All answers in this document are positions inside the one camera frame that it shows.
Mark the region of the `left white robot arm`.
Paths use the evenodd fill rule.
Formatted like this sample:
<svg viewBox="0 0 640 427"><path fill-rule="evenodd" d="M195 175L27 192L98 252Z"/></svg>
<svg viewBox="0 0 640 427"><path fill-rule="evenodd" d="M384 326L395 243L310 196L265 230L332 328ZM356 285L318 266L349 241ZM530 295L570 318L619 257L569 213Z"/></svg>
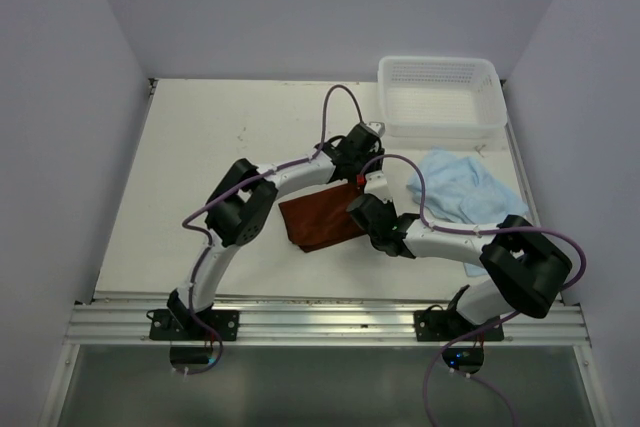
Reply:
<svg viewBox="0 0 640 427"><path fill-rule="evenodd" d="M211 307L219 283L239 249L263 230L275 202L305 188L336 181L354 183L362 167L383 152L385 126L359 123L335 144L322 140L307 156L281 165L255 165L243 158L227 171L203 208L205 244L182 285L169 296L172 326L185 339L211 337Z"/></svg>

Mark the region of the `rust brown towel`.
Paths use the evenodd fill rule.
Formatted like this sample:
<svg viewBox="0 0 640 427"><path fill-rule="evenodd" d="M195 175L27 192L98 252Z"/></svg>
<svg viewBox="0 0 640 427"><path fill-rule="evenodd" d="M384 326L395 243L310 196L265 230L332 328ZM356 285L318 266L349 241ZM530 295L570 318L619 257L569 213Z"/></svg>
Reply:
<svg viewBox="0 0 640 427"><path fill-rule="evenodd" d="M347 212L360 195L353 184L281 202L279 209L289 241L304 253L325 249L365 235Z"/></svg>

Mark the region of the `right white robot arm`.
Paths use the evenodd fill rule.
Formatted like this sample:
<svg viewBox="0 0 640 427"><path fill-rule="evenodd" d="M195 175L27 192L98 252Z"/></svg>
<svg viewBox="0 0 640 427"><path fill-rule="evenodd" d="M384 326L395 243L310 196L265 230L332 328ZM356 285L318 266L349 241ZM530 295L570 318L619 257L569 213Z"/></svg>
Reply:
<svg viewBox="0 0 640 427"><path fill-rule="evenodd" d="M487 226L425 226L417 214L364 194L347 207L371 245L389 257L440 258L482 266L489 279L461 287L446 309L426 310L421 322L445 339L468 339L482 325L518 312L545 317L572 263L545 235L517 215Z"/></svg>

